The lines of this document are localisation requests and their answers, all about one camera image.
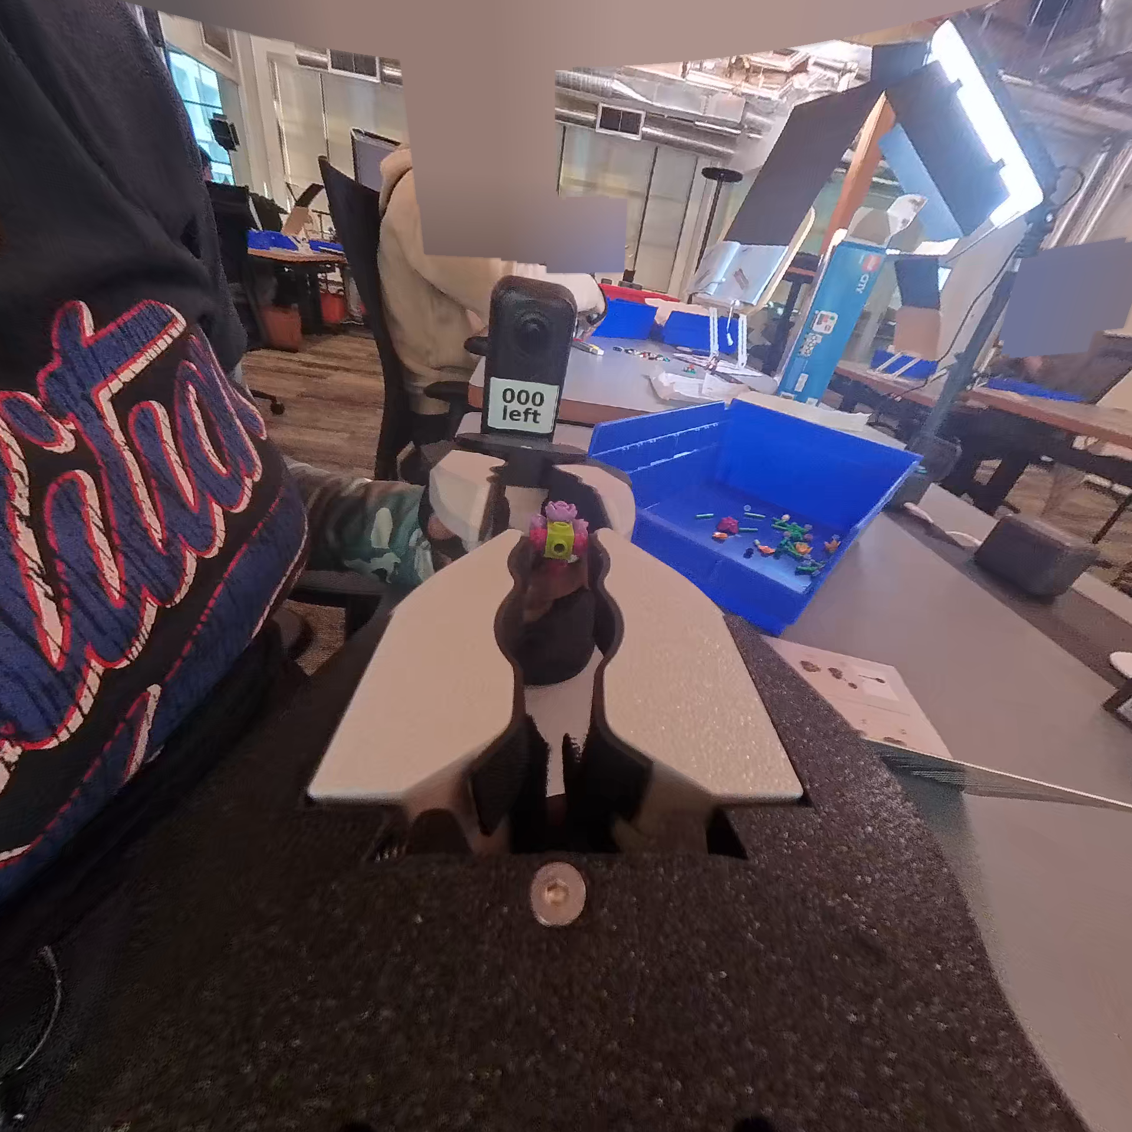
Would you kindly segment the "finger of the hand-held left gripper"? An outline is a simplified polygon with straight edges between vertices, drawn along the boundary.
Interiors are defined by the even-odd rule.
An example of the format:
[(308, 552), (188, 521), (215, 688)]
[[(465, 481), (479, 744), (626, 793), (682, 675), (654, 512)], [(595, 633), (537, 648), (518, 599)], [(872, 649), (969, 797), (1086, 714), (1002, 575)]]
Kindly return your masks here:
[(469, 554), (510, 529), (506, 459), (468, 447), (426, 447), (429, 529), (444, 554)]
[(638, 506), (627, 473), (607, 463), (565, 463), (562, 473), (572, 479), (568, 500), (591, 529), (612, 529), (632, 539)]

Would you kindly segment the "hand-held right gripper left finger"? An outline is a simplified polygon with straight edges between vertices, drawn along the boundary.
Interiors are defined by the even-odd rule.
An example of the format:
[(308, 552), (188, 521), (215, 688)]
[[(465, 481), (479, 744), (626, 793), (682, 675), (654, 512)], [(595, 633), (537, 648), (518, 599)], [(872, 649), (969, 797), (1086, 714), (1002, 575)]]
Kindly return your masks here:
[(310, 781), (312, 802), (386, 806), (410, 824), (442, 811), (467, 845), (510, 845), (529, 727), (500, 632), (525, 545), (506, 531), (395, 606)]

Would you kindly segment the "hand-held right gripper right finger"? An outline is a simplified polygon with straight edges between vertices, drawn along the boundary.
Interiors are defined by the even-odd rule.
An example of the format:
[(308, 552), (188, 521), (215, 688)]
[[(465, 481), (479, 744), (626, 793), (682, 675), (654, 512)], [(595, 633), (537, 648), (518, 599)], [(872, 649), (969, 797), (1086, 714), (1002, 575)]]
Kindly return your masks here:
[(600, 661), (576, 820), (603, 845), (709, 846), (725, 811), (805, 787), (724, 613), (616, 531), (591, 536)]

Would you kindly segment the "person's left forearm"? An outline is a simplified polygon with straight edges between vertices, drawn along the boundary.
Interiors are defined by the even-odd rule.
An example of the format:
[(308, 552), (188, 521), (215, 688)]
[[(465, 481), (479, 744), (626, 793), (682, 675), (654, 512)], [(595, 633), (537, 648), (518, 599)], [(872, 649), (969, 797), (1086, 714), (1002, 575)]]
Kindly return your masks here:
[(326, 471), (286, 458), (308, 516), (308, 567), (411, 590), (467, 554), (436, 516), (430, 490)]

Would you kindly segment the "grey desk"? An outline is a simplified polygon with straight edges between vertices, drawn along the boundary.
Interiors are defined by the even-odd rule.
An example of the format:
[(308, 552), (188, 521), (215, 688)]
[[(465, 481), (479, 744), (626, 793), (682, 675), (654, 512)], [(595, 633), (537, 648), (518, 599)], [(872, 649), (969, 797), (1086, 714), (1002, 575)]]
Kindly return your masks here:
[[(958, 760), (1130, 802), (1103, 709), (1130, 598), (1091, 575), (1018, 598), (971, 563), (991, 517), (938, 486), (921, 505), (878, 517), (783, 638), (895, 667)], [(1130, 1129), (1130, 812), (905, 784), (1045, 1064), (1091, 1129)]]

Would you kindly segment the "wooden background desk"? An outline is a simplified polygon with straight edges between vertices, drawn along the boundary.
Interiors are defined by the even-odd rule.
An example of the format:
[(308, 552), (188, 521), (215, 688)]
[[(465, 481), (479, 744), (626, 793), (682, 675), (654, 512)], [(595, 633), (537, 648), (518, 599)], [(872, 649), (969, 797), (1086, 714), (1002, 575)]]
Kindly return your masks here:
[(960, 446), (941, 486), (969, 497), (993, 514), (1033, 463), (1131, 488), (1131, 413), (1127, 408), (1081, 404), (1014, 390), (962, 390), (936, 434)]

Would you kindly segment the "black desk lamp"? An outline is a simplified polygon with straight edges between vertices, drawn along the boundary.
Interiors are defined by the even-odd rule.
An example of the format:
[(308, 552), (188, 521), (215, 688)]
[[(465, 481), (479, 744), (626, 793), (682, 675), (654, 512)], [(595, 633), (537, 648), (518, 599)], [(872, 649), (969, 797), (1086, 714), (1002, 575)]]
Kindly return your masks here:
[(927, 37), (874, 47), (871, 77), (882, 83), (896, 128), (958, 227), (954, 250), (960, 256), (1015, 222), (1023, 225), (953, 333), (952, 345), (957, 345), (971, 314), (980, 315), (913, 440), (914, 451), (923, 454), (973, 381), (1020, 265), (1038, 254), (1053, 229), (1060, 174), (964, 19), (945, 20)]

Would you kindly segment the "blue storage bin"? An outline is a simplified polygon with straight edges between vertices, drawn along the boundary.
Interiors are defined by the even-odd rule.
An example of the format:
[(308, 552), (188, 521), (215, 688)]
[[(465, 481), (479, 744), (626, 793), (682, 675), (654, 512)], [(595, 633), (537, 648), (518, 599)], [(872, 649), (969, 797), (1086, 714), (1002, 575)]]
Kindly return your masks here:
[(673, 306), (661, 324), (665, 345), (709, 354), (713, 347), (723, 355), (737, 357), (747, 345), (747, 319), (743, 312), (715, 307)]
[(604, 318), (592, 333), (595, 339), (646, 341), (657, 324), (658, 307), (650, 302), (608, 296)]
[[(631, 478), (638, 547), (771, 634), (799, 620), (849, 545), (921, 467), (902, 447), (746, 400), (601, 423), (589, 455)], [(767, 575), (696, 532), (696, 513), (732, 514), (744, 504), (839, 529), (847, 541), (809, 585)]]

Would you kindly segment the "pile of toy brick pieces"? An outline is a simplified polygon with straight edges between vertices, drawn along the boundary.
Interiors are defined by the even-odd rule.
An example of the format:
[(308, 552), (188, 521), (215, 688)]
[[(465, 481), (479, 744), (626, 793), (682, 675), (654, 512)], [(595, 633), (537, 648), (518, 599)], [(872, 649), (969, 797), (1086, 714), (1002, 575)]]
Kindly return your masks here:
[(696, 532), (715, 550), (727, 550), (767, 575), (809, 585), (828, 572), (847, 536), (793, 513), (764, 513), (743, 504), (735, 513), (700, 512)]

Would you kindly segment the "instruction booklet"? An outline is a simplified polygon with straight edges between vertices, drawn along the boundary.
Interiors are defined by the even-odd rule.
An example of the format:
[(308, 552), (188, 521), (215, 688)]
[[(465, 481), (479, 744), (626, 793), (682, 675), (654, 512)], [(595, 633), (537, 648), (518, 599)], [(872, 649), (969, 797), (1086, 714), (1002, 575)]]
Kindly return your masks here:
[(1126, 800), (1043, 783), (954, 757), (896, 668), (818, 647), (767, 643), (882, 757), (892, 773), (976, 797), (1131, 812)]

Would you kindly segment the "blue printed carton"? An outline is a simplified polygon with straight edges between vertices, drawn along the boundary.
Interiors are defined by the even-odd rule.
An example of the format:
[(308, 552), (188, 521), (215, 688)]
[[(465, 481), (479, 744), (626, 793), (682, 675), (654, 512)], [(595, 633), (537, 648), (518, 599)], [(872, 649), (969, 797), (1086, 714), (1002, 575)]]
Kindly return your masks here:
[(777, 396), (820, 403), (888, 260), (888, 249), (844, 237), (824, 256), (801, 329), (789, 347)]

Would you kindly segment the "black device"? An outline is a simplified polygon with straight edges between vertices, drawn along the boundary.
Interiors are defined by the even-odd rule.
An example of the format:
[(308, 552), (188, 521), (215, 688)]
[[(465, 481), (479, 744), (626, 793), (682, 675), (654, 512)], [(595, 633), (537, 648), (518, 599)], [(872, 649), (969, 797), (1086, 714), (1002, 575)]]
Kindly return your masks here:
[(1096, 544), (1026, 513), (999, 519), (972, 563), (1024, 595), (1053, 601), (1100, 562)]

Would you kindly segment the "person's dark pants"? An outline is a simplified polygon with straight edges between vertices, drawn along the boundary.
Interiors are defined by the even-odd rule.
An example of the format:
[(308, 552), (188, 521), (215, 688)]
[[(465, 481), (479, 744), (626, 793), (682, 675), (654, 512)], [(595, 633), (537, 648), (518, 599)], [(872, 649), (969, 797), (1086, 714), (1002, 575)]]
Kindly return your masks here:
[(3, 1129), (35, 1124), (113, 981), (132, 931), (138, 842), (298, 686), (314, 636), (301, 614), (277, 613), (157, 756), (3, 904)]

